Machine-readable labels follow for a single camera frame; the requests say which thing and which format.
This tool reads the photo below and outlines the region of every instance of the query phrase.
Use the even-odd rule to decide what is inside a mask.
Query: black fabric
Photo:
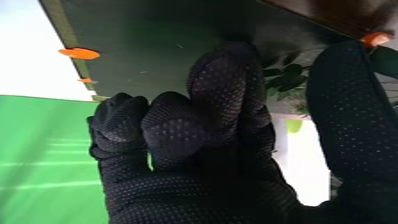
[[[317,59],[308,104],[340,201],[360,223],[398,223],[398,118],[360,42]]]
[[[276,133],[249,44],[228,43],[200,59],[191,99],[168,92],[150,107],[143,97],[121,94],[102,103],[90,118],[91,155],[111,223],[398,223],[397,117],[367,57],[361,44],[342,43],[312,70],[310,110],[345,181],[336,200],[319,207],[301,205],[273,159]]]

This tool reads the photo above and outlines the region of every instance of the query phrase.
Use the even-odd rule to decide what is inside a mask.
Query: green leaf
[[[267,89],[267,96],[273,97],[278,94],[278,89],[276,88],[269,88]]]
[[[398,51],[379,47],[370,55],[374,72],[398,79]]]
[[[278,101],[285,100],[285,98],[290,96],[290,92],[280,92],[278,93]]]
[[[278,78],[274,78],[274,79],[269,81],[265,87],[267,87],[267,89],[271,89],[271,88],[280,88],[280,87],[281,87],[283,85],[287,85],[289,83],[290,83],[290,78],[289,78],[287,76],[280,76]]]
[[[267,70],[264,70],[264,76],[265,77],[273,77],[273,76],[278,76],[278,75],[283,75],[283,70],[281,69],[267,69]]]
[[[299,64],[292,64],[289,65],[289,67],[285,68],[283,72],[285,75],[292,77],[297,77],[303,74],[303,66]]]
[[[301,52],[294,53],[292,55],[287,56],[285,60],[283,60],[283,65],[290,65],[296,61],[296,59],[299,58]]]
[[[280,92],[287,92],[292,89],[296,89],[306,81],[308,81],[308,77],[306,76],[297,76],[297,78],[290,80],[290,83],[285,84],[283,87],[278,89]]]

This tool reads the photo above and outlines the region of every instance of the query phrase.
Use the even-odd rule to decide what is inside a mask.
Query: gloved hand
[[[223,46],[189,80],[193,100],[168,92],[148,108],[123,94],[90,118],[111,223],[283,223],[299,202],[273,163],[264,84],[248,86],[260,81],[251,46]]]

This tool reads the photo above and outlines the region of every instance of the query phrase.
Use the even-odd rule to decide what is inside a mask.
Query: orange clip
[[[59,52],[61,54],[77,59],[93,60],[100,58],[100,53],[84,48],[61,49]]]
[[[367,48],[374,48],[395,39],[395,36],[390,33],[377,32],[365,36],[361,41],[365,42]]]
[[[93,79],[91,78],[84,78],[79,81],[84,82],[84,83],[91,83],[93,82]]]

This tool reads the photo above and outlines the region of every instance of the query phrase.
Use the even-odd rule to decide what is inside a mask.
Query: glove finger
[[[157,97],[143,130],[155,170],[196,169],[194,155],[205,144],[207,132],[191,100],[182,94],[166,92]]]
[[[246,66],[248,87],[239,124],[241,172],[246,177],[285,183],[287,181],[283,178],[281,169],[273,159],[276,131],[271,113],[265,106],[265,80],[262,76],[258,55],[255,52],[251,63]]]
[[[91,130],[91,155],[100,161],[104,183],[118,183],[150,172],[146,141],[141,120],[148,100],[118,94],[98,106],[88,119]]]

